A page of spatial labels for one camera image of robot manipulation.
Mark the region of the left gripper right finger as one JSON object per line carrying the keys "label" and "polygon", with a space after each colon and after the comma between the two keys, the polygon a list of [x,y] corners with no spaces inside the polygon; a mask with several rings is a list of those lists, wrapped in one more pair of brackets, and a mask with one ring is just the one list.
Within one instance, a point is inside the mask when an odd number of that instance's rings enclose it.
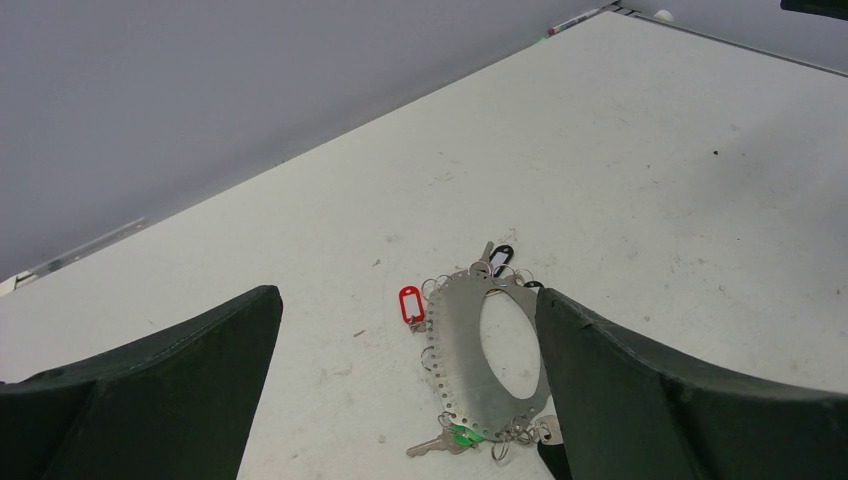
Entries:
{"label": "left gripper right finger", "polygon": [[843,479],[847,397],[697,359],[564,294],[537,295],[557,479]]}

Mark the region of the large silver keyring plate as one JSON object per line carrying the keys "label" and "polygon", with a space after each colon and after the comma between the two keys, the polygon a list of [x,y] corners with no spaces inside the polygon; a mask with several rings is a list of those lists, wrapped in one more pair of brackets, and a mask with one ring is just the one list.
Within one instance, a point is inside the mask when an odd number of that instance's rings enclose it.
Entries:
{"label": "large silver keyring plate", "polygon": [[421,286],[424,318],[418,329],[426,341],[421,363],[442,405],[439,421],[455,445],[470,450],[488,444],[492,460],[502,464],[513,446],[533,446],[557,437],[555,416],[542,414],[551,399],[544,361],[537,361],[532,391],[518,396],[504,385],[484,348],[486,300],[507,299],[535,330],[541,283],[526,269],[498,268],[478,260]]}

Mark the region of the key with red tag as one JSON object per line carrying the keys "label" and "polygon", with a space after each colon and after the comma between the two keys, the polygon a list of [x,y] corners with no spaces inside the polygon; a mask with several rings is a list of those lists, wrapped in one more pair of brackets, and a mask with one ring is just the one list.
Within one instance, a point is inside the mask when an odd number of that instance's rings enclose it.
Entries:
{"label": "key with red tag", "polygon": [[423,297],[420,289],[414,285],[399,290],[398,301],[403,322],[413,333],[426,330]]}

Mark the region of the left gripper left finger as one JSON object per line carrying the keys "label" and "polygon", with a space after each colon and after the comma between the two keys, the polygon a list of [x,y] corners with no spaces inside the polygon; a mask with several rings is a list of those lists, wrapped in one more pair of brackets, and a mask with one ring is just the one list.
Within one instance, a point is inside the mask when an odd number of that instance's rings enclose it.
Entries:
{"label": "left gripper left finger", "polygon": [[262,285],[1,387],[5,479],[234,479],[283,314]]}

